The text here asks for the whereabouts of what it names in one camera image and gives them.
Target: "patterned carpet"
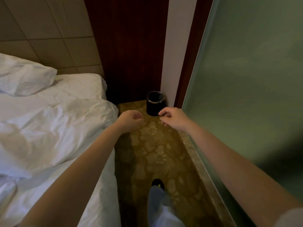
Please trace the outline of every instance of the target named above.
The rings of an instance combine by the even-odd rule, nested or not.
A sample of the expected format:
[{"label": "patterned carpet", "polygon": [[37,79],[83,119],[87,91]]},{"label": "patterned carpet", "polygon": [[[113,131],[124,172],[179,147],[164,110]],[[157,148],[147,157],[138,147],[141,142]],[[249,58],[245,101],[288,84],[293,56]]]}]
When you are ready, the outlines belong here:
[{"label": "patterned carpet", "polygon": [[147,196],[160,178],[185,226],[222,226],[203,183],[176,130],[146,113],[146,102],[118,105],[119,111],[139,110],[145,125],[122,135],[115,145],[116,178],[122,227],[145,227]]}]

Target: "black shoe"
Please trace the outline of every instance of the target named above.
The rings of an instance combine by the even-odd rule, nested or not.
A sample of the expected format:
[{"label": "black shoe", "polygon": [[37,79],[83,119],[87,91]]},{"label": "black shoe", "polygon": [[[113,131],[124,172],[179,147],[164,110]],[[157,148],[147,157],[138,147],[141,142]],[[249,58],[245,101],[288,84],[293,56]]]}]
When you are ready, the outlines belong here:
[{"label": "black shoe", "polygon": [[164,183],[162,182],[161,179],[154,179],[153,182],[151,183],[151,186],[158,186],[161,187],[162,190],[164,190]]}]

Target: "black trash can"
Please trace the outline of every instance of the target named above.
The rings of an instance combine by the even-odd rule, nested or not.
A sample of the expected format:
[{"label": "black trash can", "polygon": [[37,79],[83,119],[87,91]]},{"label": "black trash can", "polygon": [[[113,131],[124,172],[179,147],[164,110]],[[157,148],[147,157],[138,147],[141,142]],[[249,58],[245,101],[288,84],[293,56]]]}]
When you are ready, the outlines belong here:
[{"label": "black trash can", "polygon": [[161,92],[152,91],[146,95],[146,112],[150,116],[158,116],[165,107],[164,96]]}]

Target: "metal rim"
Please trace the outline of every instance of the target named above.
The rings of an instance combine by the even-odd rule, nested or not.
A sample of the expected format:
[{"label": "metal rim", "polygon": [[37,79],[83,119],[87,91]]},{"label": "metal rim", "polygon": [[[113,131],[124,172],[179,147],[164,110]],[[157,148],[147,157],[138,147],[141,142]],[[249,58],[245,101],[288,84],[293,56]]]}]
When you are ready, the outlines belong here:
[{"label": "metal rim", "polygon": [[[153,101],[150,101],[150,100],[148,99],[148,95],[149,95],[150,93],[153,93],[153,92],[160,93],[160,94],[162,95],[162,99],[161,99],[160,101],[158,101],[158,102],[153,102]],[[158,92],[158,91],[151,91],[151,92],[147,93],[147,95],[146,95],[146,99],[147,99],[147,101],[148,101],[148,102],[150,102],[150,103],[157,104],[157,103],[162,103],[162,102],[163,102],[163,100],[164,100],[164,96],[163,96],[163,94],[162,94],[161,92]]]}]

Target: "pillow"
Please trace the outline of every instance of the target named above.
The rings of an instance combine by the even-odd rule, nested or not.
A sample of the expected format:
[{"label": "pillow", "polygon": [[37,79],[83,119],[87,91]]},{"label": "pillow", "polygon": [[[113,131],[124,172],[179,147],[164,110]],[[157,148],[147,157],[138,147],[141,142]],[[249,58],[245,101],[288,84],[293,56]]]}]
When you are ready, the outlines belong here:
[{"label": "pillow", "polygon": [[35,94],[54,82],[57,70],[0,53],[0,91],[14,96]]}]

